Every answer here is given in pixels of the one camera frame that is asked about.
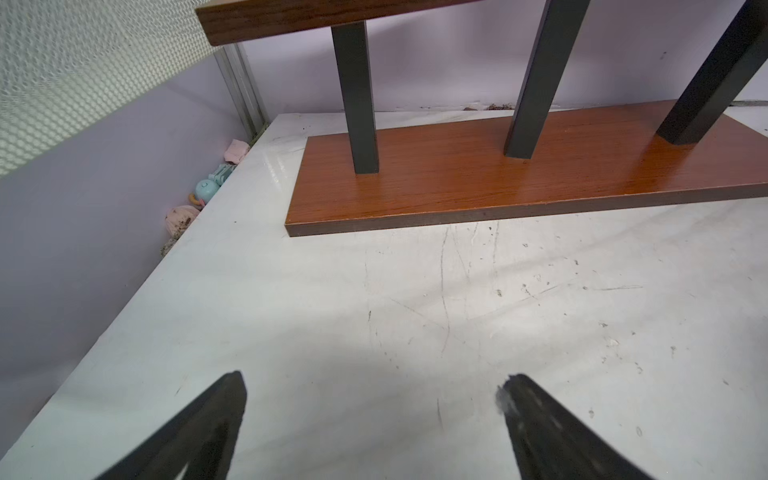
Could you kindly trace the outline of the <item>pastel toys beside table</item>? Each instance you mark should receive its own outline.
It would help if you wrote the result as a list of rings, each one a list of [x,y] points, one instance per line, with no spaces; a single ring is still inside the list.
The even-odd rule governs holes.
[[[165,226],[170,238],[161,249],[165,257],[182,235],[197,219],[200,212],[212,200],[215,194],[244,160],[251,145],[241,140],[233,140],[223,155],[223,162],[205,178],[200,180],[187,197],[187,203],[172,208],[165,216]]]

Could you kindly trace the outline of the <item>brown wooden riser shelf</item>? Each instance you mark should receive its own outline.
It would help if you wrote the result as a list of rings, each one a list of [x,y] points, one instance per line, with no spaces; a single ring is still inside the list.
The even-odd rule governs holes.
[[[544,5],[510,118],[380,130],[366,24],[431,1],[210,1],[214,46],[330,29],[347,130],[307,141],[292,237],[738,200],[767,193],[767,139],[726,110],[767,59],[767,5],[742,4],[676,101],[552,112],[586,16]]]

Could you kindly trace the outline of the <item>white perforated wall rack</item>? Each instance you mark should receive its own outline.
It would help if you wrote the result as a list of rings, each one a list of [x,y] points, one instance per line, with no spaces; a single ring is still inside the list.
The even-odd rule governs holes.
[[[2,175],[211,55],[200,5],[3,0]]]

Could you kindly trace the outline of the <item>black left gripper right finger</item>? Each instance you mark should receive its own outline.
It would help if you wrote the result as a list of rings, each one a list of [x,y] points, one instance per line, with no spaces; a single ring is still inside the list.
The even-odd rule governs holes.
[[[509,376],[496,391],[523,479],[647,479],[525,374]]]

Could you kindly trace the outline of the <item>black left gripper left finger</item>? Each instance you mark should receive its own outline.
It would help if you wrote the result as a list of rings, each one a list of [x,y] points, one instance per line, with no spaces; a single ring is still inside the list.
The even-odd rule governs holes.
[[[246,401],[242,373],[233,371],[223,375],[99,477],[225,479]]]

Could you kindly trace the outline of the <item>aluminium frame post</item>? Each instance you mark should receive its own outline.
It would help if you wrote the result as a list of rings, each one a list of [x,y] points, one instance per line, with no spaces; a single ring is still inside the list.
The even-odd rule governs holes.
[[[214,52],[214,58],[249,141],[254,143],[268,128],[270,120],[245,50],[240,43],[225,45]]]

